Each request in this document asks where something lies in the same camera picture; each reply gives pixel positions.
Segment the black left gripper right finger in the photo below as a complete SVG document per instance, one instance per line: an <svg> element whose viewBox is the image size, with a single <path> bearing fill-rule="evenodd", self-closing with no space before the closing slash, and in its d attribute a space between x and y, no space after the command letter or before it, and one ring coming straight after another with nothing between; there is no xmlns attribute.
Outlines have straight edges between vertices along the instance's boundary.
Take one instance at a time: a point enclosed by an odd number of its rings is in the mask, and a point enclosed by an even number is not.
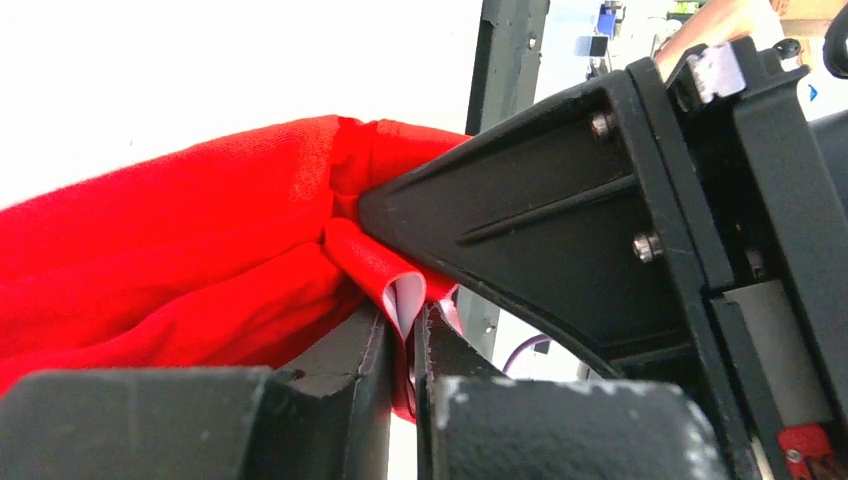
<svg viewBox="0 0 848 480"><path fill-rule="evenodd" d="M676 386L515 380L427 305L414 326L422 479L725 479L716 435Z"/></svg>

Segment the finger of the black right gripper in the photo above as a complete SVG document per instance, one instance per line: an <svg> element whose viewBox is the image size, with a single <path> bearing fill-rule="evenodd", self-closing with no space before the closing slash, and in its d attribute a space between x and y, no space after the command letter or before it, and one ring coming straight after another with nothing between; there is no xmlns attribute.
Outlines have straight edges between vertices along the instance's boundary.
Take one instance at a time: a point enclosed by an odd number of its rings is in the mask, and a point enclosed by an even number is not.
<svg viewBox="0 0 848 480"><path fill-rule="evenodd" d="M364 230L560 342L604 376L693 346L670 252L698 264L646 102L616 71L365 193Z"/></svg>

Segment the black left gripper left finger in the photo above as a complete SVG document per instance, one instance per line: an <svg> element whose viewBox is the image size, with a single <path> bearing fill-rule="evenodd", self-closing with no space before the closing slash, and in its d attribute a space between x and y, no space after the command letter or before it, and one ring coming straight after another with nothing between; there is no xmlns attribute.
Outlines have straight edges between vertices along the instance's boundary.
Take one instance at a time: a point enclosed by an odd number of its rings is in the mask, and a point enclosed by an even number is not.
<svg viewBox="0 0 848 480"><path fill-rule="evenodd" d="M5 479L383 479L393 336L369 303L283 367L48 371L1 400Z"/></svg>

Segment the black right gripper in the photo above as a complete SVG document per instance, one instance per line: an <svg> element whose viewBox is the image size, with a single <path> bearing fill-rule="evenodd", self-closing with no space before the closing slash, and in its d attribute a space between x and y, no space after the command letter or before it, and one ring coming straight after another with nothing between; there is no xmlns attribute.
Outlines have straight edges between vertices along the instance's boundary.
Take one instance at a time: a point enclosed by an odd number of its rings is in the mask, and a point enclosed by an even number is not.
<svg viewBox="0 0 848 480"><path fill-rule="evenodd" d="M808 121L775 49L627 69L705 283L713 413L737 478L847 475L847 118Z"/></svg>

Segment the red underwear white trim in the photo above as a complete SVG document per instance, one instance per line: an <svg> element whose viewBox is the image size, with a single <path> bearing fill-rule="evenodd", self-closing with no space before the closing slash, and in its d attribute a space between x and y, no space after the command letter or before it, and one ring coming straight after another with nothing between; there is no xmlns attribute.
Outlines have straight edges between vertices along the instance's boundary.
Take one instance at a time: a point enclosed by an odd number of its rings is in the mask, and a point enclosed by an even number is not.
<svg viewBox="0 0 848 480"><path fill-rule="evenodd" d="M370 299L397 339L393 410L413 421L410 333L457 285L370 238L359 200L463 141L306 118L3 209L2 390L52 369L278 368Z"/></svg>

